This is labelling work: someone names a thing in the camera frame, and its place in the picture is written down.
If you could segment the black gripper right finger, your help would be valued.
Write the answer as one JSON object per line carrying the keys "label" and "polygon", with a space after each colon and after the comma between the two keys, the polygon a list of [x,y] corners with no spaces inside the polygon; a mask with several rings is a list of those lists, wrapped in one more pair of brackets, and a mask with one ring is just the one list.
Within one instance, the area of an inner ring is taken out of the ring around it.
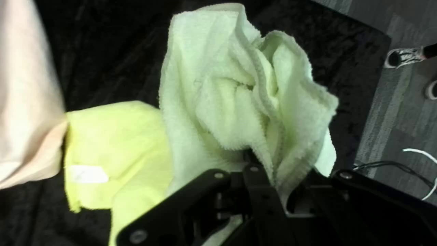
{"label": "black gripper right finger", "polygon": [[291,195],[298,246],[437,246],[437,208],[352,171],[315,171]]}

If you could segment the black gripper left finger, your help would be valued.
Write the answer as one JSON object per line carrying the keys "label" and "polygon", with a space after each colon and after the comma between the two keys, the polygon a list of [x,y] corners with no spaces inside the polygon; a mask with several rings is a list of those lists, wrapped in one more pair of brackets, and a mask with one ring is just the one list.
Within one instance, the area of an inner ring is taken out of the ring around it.
{"label": "black gripper left finger", "polygon": [[284,208],[263,167],[246,166],[243,184],[250,207],[250,222],[244,233],[247,246],[295,246]]}

